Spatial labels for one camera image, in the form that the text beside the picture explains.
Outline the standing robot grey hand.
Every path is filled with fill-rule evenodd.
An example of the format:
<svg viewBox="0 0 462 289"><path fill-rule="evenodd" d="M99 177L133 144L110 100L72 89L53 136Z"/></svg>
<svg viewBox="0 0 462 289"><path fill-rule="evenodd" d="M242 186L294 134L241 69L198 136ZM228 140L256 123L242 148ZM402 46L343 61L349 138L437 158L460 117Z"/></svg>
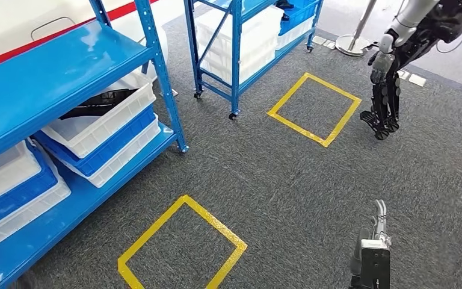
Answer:
<svg viewBox="0 0 462 289"><path fill-rule="evenodd" d="M370 80L373 84L379 84L385 79L394 60L395 56L393 54L385 54L381 51L377 51L369 59L368 65L371 66Z"/></svg>

